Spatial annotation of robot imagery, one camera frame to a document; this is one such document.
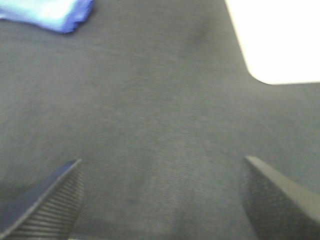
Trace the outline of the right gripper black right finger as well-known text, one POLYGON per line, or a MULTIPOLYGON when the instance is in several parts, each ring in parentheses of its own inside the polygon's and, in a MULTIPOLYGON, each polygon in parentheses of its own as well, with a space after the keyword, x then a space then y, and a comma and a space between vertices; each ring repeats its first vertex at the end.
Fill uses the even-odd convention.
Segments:
POLYGON ((242 161, 239 196, 259 240, 320 238, 319 195, 255 156, 242 161))

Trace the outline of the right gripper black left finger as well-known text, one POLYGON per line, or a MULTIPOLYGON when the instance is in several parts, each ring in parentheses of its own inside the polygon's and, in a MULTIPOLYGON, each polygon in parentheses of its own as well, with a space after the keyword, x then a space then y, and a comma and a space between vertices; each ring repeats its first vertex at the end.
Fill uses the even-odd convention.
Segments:
POLYGON ((0 207, 2 240, 67 240, 84 199, 82 161, 68 161, 0 207))

